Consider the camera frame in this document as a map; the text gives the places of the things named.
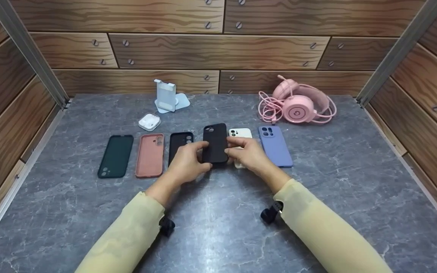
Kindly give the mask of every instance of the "headphones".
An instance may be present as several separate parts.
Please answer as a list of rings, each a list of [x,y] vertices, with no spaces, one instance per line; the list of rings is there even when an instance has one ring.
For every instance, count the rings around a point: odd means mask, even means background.
[[[274,124],[284,116],[291,123],[323,124],[331,121],[336,115],[336,105],[325,93],[313,86],[297,83],[281,75],[278,75],[278,78],[283,81],[274,89],[271,97],[259,91],[261,102],[257,110],[263,121]],[[329,111],[329,115],[324,115],[326,110]]]

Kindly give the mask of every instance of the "pink phone case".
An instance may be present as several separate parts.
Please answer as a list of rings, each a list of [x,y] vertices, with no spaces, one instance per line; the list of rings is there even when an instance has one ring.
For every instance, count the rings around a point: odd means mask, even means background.
[[[136,177],[157,177],[163,173],[165,136],[152,133],[141,136],[137,154]]]

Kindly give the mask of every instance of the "lavender phone case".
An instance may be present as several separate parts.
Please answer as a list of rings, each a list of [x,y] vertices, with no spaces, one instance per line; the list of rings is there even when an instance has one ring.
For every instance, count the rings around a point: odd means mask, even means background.
[[[260,126],[259,137],[267,157],[276,166],[292,167],[293,160],[289,154],[281,129],[277,126]]]

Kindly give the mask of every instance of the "wooden wall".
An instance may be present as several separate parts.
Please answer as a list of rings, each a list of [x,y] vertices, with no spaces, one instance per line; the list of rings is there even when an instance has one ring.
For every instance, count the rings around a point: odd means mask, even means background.
[[[437,201],[437,19],[366,109]]]
[[[357,95],[425,0],[11,0],[70,96],[272,92],[280,72]]]
[[[50,93],[0,25],[0,202],[55,111]]]

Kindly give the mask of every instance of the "yellow sleeve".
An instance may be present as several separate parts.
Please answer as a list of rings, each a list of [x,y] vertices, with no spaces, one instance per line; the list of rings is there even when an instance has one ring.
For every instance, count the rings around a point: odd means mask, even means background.
[[[131,273],[159,232],[165,208],[139,192],[83,258],[76,273]]]
[[[362,235],[301,183],[289,180],[274,200],[283,202],[281,218],[329,273],[392,272]]]

